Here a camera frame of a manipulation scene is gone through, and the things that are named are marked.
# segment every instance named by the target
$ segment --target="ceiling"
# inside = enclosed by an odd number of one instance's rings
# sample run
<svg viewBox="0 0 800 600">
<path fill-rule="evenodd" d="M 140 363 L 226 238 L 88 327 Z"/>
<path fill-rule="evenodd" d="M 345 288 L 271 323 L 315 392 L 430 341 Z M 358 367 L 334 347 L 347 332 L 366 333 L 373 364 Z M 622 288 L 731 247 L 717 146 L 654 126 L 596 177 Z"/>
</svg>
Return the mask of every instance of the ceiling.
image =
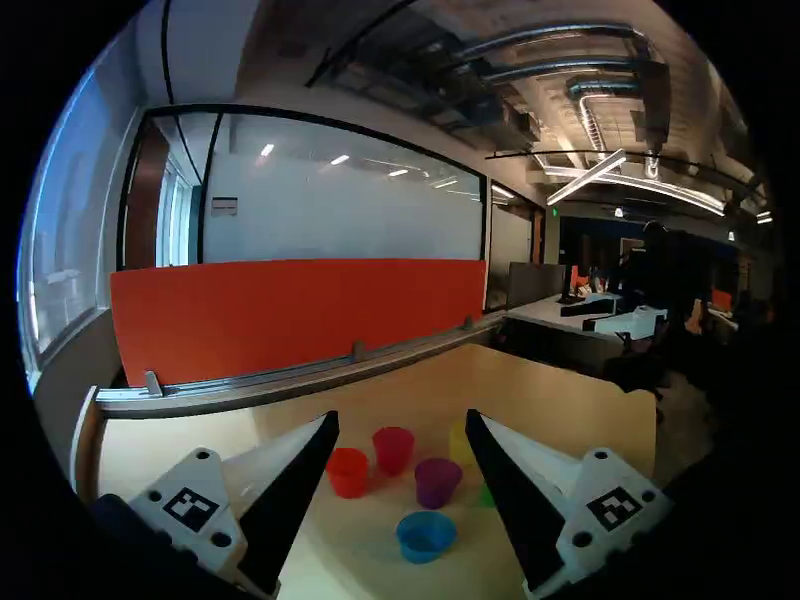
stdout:
<svg viewBox="0 0 800 600">
<path fill-rule="evenodd" d="M 325 47 L 341 48 L 377 15 L 394 6 L 396 0 L 358 3 L 347 0 L 275 0 L 272 4 L 267 33 L 291 32 L 292 40 L 306 44 L 309 55 L 316 52 L 321 59 Z M 392 105 L 442 128 L 448 127 L 448 133 L 466 140 L 480 151 L 486 151 L 487 155 L 493 150 L 555 151 L 562 154 L 549 155 L 546 160 L 551 165 L 588 168 L 597 160 L 596 154 L 567 153 L 592 148 L 577 103 L 567 95 L 567 84 L 575 77 L 574 72 L 527 77 L 488 86 L 489 93 L 527 115 L 531 129 L 535 130 L 532 144 L 522 140 L 520 147 L 512 149 L 502 146 L 502 142 L 496 143 L 496 137 L 491 135 L 485 139 L 486 123 L 475 128 L 465 128 L 463 124 L 453 127 L 443 125 L 448 111 L 431 116 L 430 106 L 423 104 L 432 93 L 436 94 L 439 82 L 442 87 L 452 84 L 452 67 L 428 71 L 417 77 L 416 66 L 421 65 L 417 71 L 427 67 L 409 57 L 435 40 L 455 41 L 457 47 L 463 47 L 509 31 L 543 24 L 596 22 L 630 25 L 649 41 L 652 60 L 668 66 L 668 134 L 658 148 L 662 157 L 659 179 L 725 202 L 727 220 L 754 222 L 754 215 L 769 207 L 763 183 L 757 175 L 759 165 L 749 147 L 746 125 L 724 82 L 701 49 L 649 0 L 418 0 L 372 30 L 358 48 L 334 65 L 328 76 L 317 85 L 337 85 L 360 91 L 375 101 Z M 278 54 L 291 53 L 291 46 L 283 44 Z M 483 55 L 480 62 L 484 63 L 483 68 L 502 70 L 564 57 L 631 58 L 634 57 L 634 48 L 630 41 L 619 37 L 558 36 L 556 39 L 507 45 Z M 600 77 L 605 73 L 599 71 L 593 75 Z M 645 103 L 640 97 L 591 98 L 587 106 L 609 152 L 618 148 L 638 153 L 652 151 L 652 144 L 643 134 L 641 118 L 645 113 Z M 643 177 L 644 158 L 629 155 L 628 161 L 629 164 L 624 165 L 628 171 L 623 171 L 623 174 Z M 565 181 L 542 176 L 538 160 L 530 160 L 528 168 L 529 181 L 544 195 L 549 195 Z M 609 198 L 616 198 L 623 206 L 630 205 L 631 212 L 634 209 L 646 212 L 648 203 L 653 206 L 663 203 L 667 211 L 721 219 L 674 198 L 653 197 L 652 193 L 635 188 L 618 188 L 620 186 L 590 185 L 572 200 L 604 203 Z"/>
</svg>

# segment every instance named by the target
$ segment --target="glass wall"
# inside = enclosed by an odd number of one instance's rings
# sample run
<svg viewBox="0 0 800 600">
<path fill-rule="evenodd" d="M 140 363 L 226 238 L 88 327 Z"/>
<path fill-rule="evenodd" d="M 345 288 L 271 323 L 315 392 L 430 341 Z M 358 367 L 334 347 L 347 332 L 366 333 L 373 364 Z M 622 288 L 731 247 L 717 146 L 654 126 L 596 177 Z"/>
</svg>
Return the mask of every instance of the glass wall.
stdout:
<svg viewBox="0 0 800 600">
<path fill-rule="evenodd" d="M 477 260 L 482 229 L 478 175 L 336 127 L 232 115 L 214 147 L 203 261 Z"/>
</svg>

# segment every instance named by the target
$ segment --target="wooden table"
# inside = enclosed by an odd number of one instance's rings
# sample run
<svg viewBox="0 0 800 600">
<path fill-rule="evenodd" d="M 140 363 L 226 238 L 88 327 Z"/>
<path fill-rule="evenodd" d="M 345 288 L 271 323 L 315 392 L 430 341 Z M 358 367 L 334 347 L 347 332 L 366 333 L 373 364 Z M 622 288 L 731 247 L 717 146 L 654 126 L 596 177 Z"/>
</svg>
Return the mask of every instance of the wooden table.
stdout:
<svg viewBox="0 0 800 600">
<path fill-rule="evenodd" d="M 373 459 L 379 427 L 408 427 L 414 461 L 447 456 L 451 425 L 477 408 L 501 423 L 580 457 L 608 446 L 641 473 L 652 472 L 655 398 L 625 394 L 612 383 L 526 361 L 472 344 L 378 377 L 278 404 L 214 415 L 109 421 L 100 463 L 100 493 L 129 499 L 184 454 L 205 445 L 223 458 L 267 441 L 320 413 L 339 411 L 339 446 Z M 468 469 L 442 512 L 458 539 L 428 565 L 403 560 L 394 528 L 419 510 L 413 472 L 375 477 L 358 500 L 320 483 L 281 573 L 281 600 L 300 598 L 524 598 L 522 572 L 497 511 L 480 501 L 482 477 Z"/>
</svg>

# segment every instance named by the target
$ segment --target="orange partition panel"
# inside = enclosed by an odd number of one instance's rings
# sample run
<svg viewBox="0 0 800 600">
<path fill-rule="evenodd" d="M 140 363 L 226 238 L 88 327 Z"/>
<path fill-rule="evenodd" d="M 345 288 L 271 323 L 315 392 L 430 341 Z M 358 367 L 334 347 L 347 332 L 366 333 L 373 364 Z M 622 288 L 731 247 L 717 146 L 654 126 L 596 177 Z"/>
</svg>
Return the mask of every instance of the orange partition panel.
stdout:
<svg viewBox="0 0 800 600">
<path fill-rule="evenodd" d="M 111 306 L 132 386 L 279 369 L 477 320 L 486 264 L 468 260 L 275 260 L 121 271 Z"/>
<path fill-rule="evenodd" d="M 716 288 L 711 290 L 711 304 L 722 310 L 731 311 L 733 296 Z"/>
</svg>

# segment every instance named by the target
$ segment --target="office desk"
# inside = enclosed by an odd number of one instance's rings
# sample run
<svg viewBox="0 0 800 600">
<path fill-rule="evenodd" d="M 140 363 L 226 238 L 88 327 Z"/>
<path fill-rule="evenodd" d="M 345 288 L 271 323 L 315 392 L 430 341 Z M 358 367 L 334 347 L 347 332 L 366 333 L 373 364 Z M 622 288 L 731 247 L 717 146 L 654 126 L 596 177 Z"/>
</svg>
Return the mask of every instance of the office desk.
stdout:
<svg viewBox="0 0 800 600">
<path fill-rule="evenodd" d="M 467 408 L 576 457 L 609 446 L 651 474 L 652 394 L 625 394 L 606 381 L 468 344 L 372 379 L 255 409 L 111 420 L 102 441 L 99 490 L 129 499 L 197 446 L 226 458 L 331 409 L 339 411 L 339 446 L 363 449 L 374 464 L 372 433 L 404 426 L 417 437 L 416 464 L 447 456 L 448 430 L 463 421 Z M 323 475 L 281 573 L 281 600 L 524 598 L 522 572 L 497 511 L 480 501 L 482 477 L 474 467 L 442 510 L 458 527 L 453 547 L 428 565 L 403 560 L 394 528 L 420 510 L 413 464 L 398 478 L 375 477 L 368 495 L 357 500 L 334 496 Z"/>
<path fill-rule="evenodd" d="M 610 358 L 624 351 L 613 334 L 583 331 L 583 321 L 608 313 L 562 317 L 560 295 L 506 313 L 507 339 L 515 354 L 599 377 Z"/>
<path fill-rule="evenodd" d="M 512 308 L 506 313 L 506 318 L 515 319 L 517 321 L 526 321 L 528 323 L 535 323 L 551 329 L 558 329 L 567 333 L 576 333 L 586 337 L 612 340 L 622 345 L 622 341 L 616 335 L 583 330 L 583 322 L 586 319 L 607 317 L 609 316 L 609 313 L 562 317 L 561 308 L 565 305 L 557 302 L 560 297 L 561 295 L 558 294 L 543 300 L 539 300 L 538 302 L 532 302 L 530 304 L 518 306 L 517 308 Z"/>
</svg>

